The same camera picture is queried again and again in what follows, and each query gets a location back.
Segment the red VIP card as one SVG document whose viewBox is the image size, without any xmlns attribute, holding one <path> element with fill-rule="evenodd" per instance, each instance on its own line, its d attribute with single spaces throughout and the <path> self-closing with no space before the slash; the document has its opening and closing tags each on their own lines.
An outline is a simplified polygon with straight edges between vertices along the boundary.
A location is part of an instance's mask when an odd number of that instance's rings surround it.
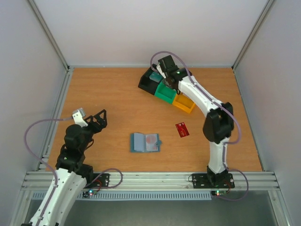
<svg viewBox="0 0 301 226">
<path fill-rule="evenodd" d="M 190 135 L 184 122 L 178 123 L 175 126 L 180 137 L 187 137 Z"/>
</svg>

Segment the teal card holder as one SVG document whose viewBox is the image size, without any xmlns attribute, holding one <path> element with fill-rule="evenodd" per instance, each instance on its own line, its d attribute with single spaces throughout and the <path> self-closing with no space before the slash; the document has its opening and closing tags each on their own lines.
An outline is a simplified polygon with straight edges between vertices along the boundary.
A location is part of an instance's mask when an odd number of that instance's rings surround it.
<svg viewBox="0 0 301 226">
<path fill-rule="evenodd" d="M 130 152 L 131 153 L 155 153 L 160 152 L 162 141 L 159 134 L 130 134 Z"/>
</svg>

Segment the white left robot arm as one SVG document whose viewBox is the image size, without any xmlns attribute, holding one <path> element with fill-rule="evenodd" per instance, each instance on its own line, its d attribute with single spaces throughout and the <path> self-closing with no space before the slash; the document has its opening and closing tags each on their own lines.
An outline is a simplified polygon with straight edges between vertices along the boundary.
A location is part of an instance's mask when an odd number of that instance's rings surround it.
<svg viewBox="0 0 301 226">
<path fill-rule="evenodd" d="M 74 123 L 65 131 L 64 144 L 52 170 L 54 177 L 29 226 L 64 225 L 80 191 L 94 184 L 93 167 L 84 164 L 84 152 L 93 135 L 106 128 L 106 110 L 86 117 L 80 108 L 72 113 L 72 119 Z"/>
</svg>

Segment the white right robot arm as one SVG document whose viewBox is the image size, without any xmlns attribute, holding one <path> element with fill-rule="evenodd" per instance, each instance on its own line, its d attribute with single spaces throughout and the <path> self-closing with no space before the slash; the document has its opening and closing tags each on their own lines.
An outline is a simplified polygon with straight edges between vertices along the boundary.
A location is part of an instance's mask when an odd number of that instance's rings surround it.
<svg viewBox="0 0 301 226">
<path fill-rule="evenodd" d="M 179 68 L 171 55 L 158 60 L 156 69 L 169 87 L 186 95 L 204 114 L 203 134 L 210 146 L 206 180 L 211 187 L 219 186 L 229 172 L 226 154 L 234 129 L 232 105 L 213 97 L 199 84 L 190 71 Z"/>
</svg>

